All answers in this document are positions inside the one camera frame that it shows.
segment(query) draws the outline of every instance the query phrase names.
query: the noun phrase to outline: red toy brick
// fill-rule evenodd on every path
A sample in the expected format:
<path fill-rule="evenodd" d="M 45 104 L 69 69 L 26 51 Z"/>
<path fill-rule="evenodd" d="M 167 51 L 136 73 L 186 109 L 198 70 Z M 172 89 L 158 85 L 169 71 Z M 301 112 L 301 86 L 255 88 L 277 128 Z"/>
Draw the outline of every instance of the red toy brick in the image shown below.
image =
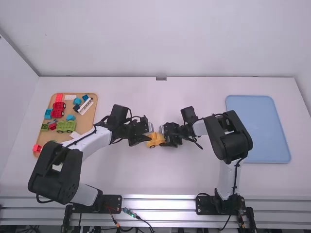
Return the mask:
<path fill-rule="evenodd" d="M 55 130 L 56 127 L 57 127 L 57 123 L 56 122 L 49 125 L 49 129 L 50 130 Z"/>
<path fill-rule="evenodd" d="M 65 113 L 62 111 L 62 109 L 53 109 L 51 112 L 52 118 L 61 118 L 64 115 Z"/>
<path fill-rule="evenodd" d="M 63 94 L 57 94 L 55 98 L 55 103 L 61 102 L 63 99 Z"/>
<path fill-rule="evenodd" d="M 66 104 L 64 102 L 55 102 L 53 104 L 53 109 L 64 110 L 66 108 Z"/>
<path fill-rule="evenodd" d="M 42 146 L 35 144 L 33 148 L 33 152 L 41 152 Z"/>

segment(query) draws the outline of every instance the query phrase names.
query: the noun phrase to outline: teal toy block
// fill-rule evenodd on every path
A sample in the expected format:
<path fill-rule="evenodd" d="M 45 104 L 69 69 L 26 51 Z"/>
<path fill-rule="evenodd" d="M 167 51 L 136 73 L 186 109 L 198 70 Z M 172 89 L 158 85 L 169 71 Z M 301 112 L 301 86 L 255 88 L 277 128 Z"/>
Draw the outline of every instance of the teal toy block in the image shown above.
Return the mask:
<path fill-rule="evenodd" d="M 66 117 L 66 120 L 75 120 L 76 117 L 74 115 L 71 115 L 69 114 L 67 117 Z"/>
<path fill-rule="evenodd" d="M 82 96 L 82 99 L 84 100 L 84 102 L 85 102 L 85 101 L 87 101 L 87 99 L 88 99 L 88 95 L 84 95 L 84 96 Z"/>
<path fill-rule="evenodd" d="M 51 112 L 52 112 L 53 109 L 51 108 L 48 108 L 46 111 L 45 111 L 45 114 L 44 114 L 44 119 L 48 119 L 48 120 L 51 120 L 52 117 L 51 117 Z"/>
<path fill-rule="evenodd" d="M 73 104 L 74 104 L 74 105 L 76 105 L 76 104 L 80 105 L 81 103 L 82 103 L 82 100 L 81 100 L 80 98 L 75 98 L 75 99 L 73 100 Z"/>

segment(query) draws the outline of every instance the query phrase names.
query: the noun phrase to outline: blue tray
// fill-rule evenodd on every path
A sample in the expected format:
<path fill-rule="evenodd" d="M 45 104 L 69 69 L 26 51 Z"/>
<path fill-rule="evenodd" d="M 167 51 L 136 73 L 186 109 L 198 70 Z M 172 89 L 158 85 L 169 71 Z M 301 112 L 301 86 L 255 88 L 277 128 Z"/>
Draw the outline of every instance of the blue tray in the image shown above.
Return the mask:
<path fill-rule="evenodd" d="M 269 96 L 227 96 L 227 110 L 234 110 L 253 139 L 247 163 L 288 163 L 291 154 L 274 101 Z"/>

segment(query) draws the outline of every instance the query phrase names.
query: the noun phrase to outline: yellow toy truck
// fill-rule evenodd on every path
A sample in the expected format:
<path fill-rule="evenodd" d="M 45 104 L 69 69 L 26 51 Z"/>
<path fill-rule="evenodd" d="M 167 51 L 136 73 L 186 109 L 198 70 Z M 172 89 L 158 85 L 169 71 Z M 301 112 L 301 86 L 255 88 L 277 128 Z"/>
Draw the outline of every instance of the yellow toy truck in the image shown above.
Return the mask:
<path fill-rule="evenodd" d="M 149 148 L 154 148 L 160 145 L 161 143 L 165 142 L 164 136 L 160 134 L 159 132 L 154 132 L 147 136 L 151 138 L 151 140 L 146 143 L 147 147 Z"/>

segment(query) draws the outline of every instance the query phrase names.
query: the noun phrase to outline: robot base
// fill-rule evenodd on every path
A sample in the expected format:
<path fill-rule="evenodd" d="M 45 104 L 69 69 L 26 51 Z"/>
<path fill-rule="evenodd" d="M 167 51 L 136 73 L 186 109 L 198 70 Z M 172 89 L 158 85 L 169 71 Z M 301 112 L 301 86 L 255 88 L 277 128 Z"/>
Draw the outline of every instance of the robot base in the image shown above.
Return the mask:
<path fill-rule="evenodd" d="M 232 215 L 237 216 L 239 211 L 246 212 L 244 197 L 231 196 L 228 200 L 222 200 L 217 196 L 197 196 L 195 198 L 195 210 L 197 215 Z"/>
<path fill-rule="evenodd" d="M 99 211 L 95 211 L 92 206 L 85 206 L 81 204 L 74 203 L 72 205 L 73 213 L 98 213 L 98 214 L 119 214 L 122 209 L 122 196 L 120 195 L 102 195 L 101 196 L 102 205 L 99 207 Z"/>

